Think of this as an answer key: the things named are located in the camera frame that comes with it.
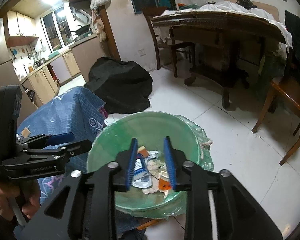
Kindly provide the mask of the person's left hand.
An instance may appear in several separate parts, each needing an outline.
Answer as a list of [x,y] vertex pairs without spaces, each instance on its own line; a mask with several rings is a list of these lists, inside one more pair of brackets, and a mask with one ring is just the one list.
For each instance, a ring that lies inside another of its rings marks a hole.
[[[21,208],[24,215],[31,219],[40,208],[40,187],[37,180],[28,181],[23,189],[23,194],[28,196],[26,204]],[[14,212],[8,202],[9,198],[15,198],[20,195],[20,189],[13,184],[4,184],[0,182],[0,215],[11,221]]]

